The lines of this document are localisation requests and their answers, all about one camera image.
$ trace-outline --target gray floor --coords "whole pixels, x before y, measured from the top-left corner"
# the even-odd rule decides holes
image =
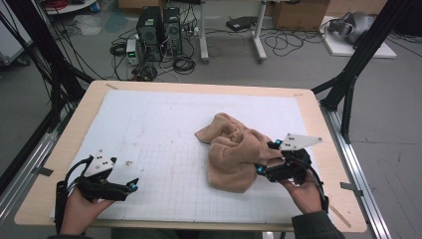
[[[108,52],[110,42],[133,28],[135,21],[125,19],[124,16],[128,15],[119,13],[114,4],[103,8],[96,16],[102,18],[104,28],[101,34],[95,37],[75,35],[72,42],[86,62],[106,78],[113,75],[112,56]],[[65,16],[65,20],[72,18],[71,14]],[[224,29],[226,20],[210,20],[207,26]],[[270,27],[271,21],[267,19],[265,24]],[[177,75],[178,79],[171,74],[163,74],[155,81],[311,89],[338,75],[349,59],[331,56],[323,43],[305,43],[286,57],[276,56],[272,49],[265,46],[268,60],[258,64],[249,35],[212,36],[208,37],[211,56],[208,65],[199,61],[195,45],[193,59],[197,61],[197,66],[192,74]],[[398,42],[422,54],[422,45]],[[418,129],[418,125],[422,114],[417,106],[422,100],[422,60],[395,44],[386,43],[396,52],[397,58],[373,59],[360,75],[355,87],[350,139],[391,236],[419,238],[422,235],[422,192],[418,189],[422,183],[422,130]],[[85,69],[89,75],[96,76]],[[130,70],[131,67],[123,60],[118,74],[126,79],[130,77]],[[3,172],[50,105],[34,64],[29,67],[13,66],[0,72],[0,99],[0,172]],[[23,197],[17,200],[15,208],[1,225],[0,238],[28,238],[28,235],[43,238],[54,232],[51,227],[27,227],[13,222]],[[109,230],[90,229],[89,235],[109,238]],[[372,238],[370,231],[346,236]]]

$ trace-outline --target cardboard box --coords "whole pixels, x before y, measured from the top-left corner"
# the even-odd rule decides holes
[[[298,4],[276,3],[274,27],[283,30],[318,31],[330,0],[303,0]]]
[[[326,16],[342,17],[347,12],[361,11],[366,14],[379,14],[387,0],[331,0]]]
[[[165,0],[117,0],[118,8],[130,10],[140,10],[145,6],[159,6],[162,10],[165,2]]]

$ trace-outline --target brown towel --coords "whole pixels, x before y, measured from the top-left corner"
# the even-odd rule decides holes
[[[279,150],[270,149],[267,136],[247,128],[227,114],[217,114],[196,136],[211,143],[208,153],[208,180],[211,186],[231,192],[245,192],[257,174],[254,162],[281,161]]]

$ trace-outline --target desk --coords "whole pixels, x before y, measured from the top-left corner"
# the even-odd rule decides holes
[[[201,48],[201,60],[208,64],[208,48],[207,48],[207,39],[205,37],[205,2],[206,0],[201,0],[201,29],[199,34],[199,43]],[[267,55],[264,51],[263,44],[261,43],[260,34],[261,34],[261,27],[263,25],[265,9],[267,8],[267,0],[261,1],[260,10],[258,12],[258,22],[256,31],[252,31],[252,39],[254,40],[255,47],[258,51],[258,61],[261,63],[262,61],[267,60]]]
[[[365,220],[352,191],[341,189],[341,182],[348,182],[334,142],[325,124],[317,100],[310,90],[256,87],[211,86],[135,82],[93,82],[63,132],[45,167],[53,169],[50,176],[40,175],[15,216],[20,225],[54,225],[50,212],[55,204],[55,186],[62,180],[77,155],[81,142],[96,117],[108,91],[131,90],[162,93],[231,94],[294,98],[297,100],[308,134],[323,138],[323,143],[313,147],[324,189],[330,198],[331,217],[343,232],[363,232]],[[98,220],[95,226],[188,228],[208,230],[292,231],[286,224],[195,223],[162,221]]]

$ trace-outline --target dark sleeve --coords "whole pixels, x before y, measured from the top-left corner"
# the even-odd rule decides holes
[[[296,239],[344,238],[324,211],[296,216],[292,218],[292,222]]]
[[[87,236],[74,236],[74,235],[55,235],[49,236],[47,239],[94,239],[92,237]]]

